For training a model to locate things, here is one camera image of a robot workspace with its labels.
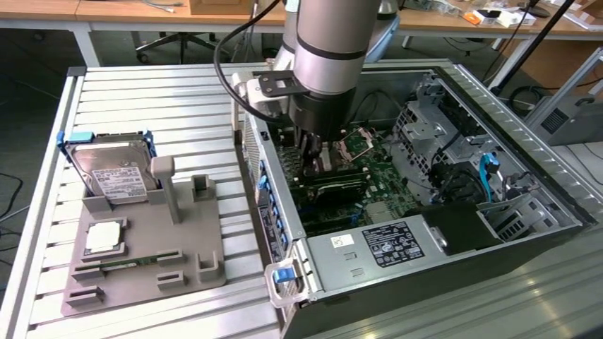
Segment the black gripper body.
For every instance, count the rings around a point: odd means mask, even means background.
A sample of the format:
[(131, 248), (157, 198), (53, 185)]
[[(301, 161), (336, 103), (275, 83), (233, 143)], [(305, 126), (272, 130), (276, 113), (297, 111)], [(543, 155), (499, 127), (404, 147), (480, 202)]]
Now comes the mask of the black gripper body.
[(289, 118), (305, 132), (320, 138), (337, 138), (345, 124), (356, 88), (337, 95), (321, 95), (315, 92), (292, 95), (293, 106)]

